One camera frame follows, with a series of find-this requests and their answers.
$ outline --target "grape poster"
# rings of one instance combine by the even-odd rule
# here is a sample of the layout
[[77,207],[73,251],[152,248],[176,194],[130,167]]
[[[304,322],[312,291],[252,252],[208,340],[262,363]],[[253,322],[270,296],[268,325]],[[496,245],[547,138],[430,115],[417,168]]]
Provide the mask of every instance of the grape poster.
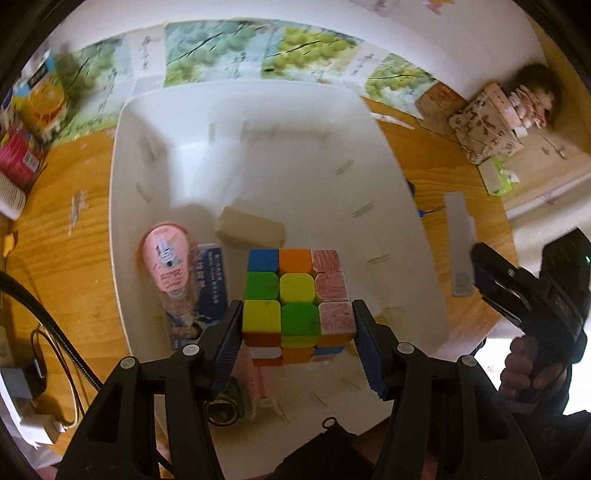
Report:
[[259,79],[272,22],[206,20],[166,25],[164,86]]
[[334,83],[363,41],[325,28],[277,22],[262,78]]
[[115,127],[131,98],[215,80],[334,83],[423,118],[416,103],[437,80],[369,42],[281,20],[173,22],[56,55],[70,108],[57,142]]
[[69,99],[66,126],[56,142],[117,125],[134,85],[123,35],[59,55],[56,70]]
[[366,80],[365,92],[372,100],[422,119],[415,104],[436,83],[425,70],[391,53]]

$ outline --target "rubik's cube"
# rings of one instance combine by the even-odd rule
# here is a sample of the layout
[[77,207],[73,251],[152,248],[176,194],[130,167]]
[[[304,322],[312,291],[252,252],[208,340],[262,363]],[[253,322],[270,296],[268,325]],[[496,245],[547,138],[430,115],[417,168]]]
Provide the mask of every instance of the rubik's cube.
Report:
[[329,361],[356,333],[337,250],[249,251],[242,337],[256,366]]

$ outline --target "wooden desk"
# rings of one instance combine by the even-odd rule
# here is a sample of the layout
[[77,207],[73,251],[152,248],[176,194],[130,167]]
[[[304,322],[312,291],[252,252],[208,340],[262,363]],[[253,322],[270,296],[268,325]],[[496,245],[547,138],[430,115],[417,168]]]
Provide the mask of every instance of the wooden desk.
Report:
[[[475,166],[451,140],[423,129],[417,121],[384,105],[369,102],[378,113],[396,116],[414,130],[380,122],[408,179],[416,187],[417,206],[431,210],[446,192],[462,191],[476,221],[478,238],[510,261],[516,261],[511,228],[499,199],[486,194]],[[113,132],[100,132],[60,145],[50,152],[47,169],[37,180],[27,207],[13,230],[18,243],[7,271],[37,296],[95,373],[105,380],[116,363],[128,355],[111,276],[108,232],[108,192]],[[72,196],[84,192],[86,207],[69,234]],[[445,357],[469,352],[494,326],[499,316],[475,295],[450,296],[446,215],[423,219],[452,326]],[[31,358],[29,334],[34,318],[17,302],[7,300],[12,313],[8,335],[16,360]],[[49,347],[43,344],[48,388],[39,400],[39,413],[73,418],[67,380]],[[74,375],[85,406],[95,395],[80,375]],[[71,434],[61,436],[63,452]]]

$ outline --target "orange juice box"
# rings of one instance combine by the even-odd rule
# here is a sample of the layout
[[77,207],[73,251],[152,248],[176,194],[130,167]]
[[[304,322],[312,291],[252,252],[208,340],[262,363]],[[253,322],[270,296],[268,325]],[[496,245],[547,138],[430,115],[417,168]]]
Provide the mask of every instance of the orange juice box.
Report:
[[27,62],[14,86],[13,102],[25,126],[40,140],[49,142],[61,130],[68,102],[49,51]]

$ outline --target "white plastic box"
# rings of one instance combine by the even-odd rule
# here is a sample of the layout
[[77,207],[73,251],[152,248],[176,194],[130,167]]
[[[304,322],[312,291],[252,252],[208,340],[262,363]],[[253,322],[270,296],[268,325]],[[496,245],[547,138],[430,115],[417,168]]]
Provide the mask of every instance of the white plastic box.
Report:
[[[384,311],[400,340],[433,355],[448,338],[417,207],[362,99],[312,83],[216,82],[146,94],[121,114],[111,254],[125,333],[140,361],[166,357],[170,346],[136,264],[139,240],[153,224],[171,220],[199,243],[216,242],[213,223],[226,205],[283,222],[286,247],[339,249],[352,298],[364,299],[374,314]],[[248,252],[222,246],[229,298],[241,299]],[[359,359],[348,352],[322,368],[280,367],[273,376],[289,422],[258,425],[246,443],[234,427],[216,433],[230,480],[271,472],[328,416],[362,433],[391,409],[369,390]],[[344,387],[345,377],[357,388]]]

